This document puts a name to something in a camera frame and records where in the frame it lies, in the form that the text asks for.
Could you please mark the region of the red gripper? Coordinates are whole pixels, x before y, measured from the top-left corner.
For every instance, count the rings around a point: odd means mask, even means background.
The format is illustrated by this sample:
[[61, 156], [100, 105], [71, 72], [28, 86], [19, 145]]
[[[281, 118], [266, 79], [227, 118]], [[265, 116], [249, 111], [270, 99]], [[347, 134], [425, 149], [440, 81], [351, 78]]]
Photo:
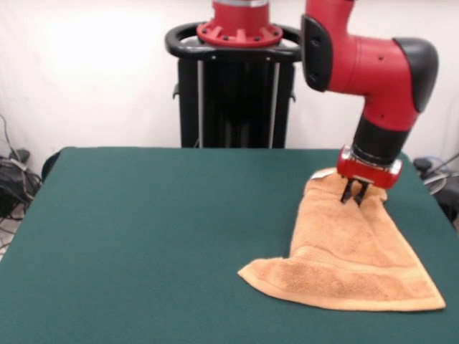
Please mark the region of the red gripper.
[[337, 172], [347, 178], [347, 183], [341, 197], [341, 203], [345, 204], [352, 197], [354, 180], [360, 181], [361, 188], [354, 196], [357, 205], [361, 205], [369, 184], [377, 188], [391, 189], [402, 172], [402, 161], [396, 159], [389, 166], [377, 166], [367, 163], [356, 157], [349, 145], [345, 145], [339, 153]]

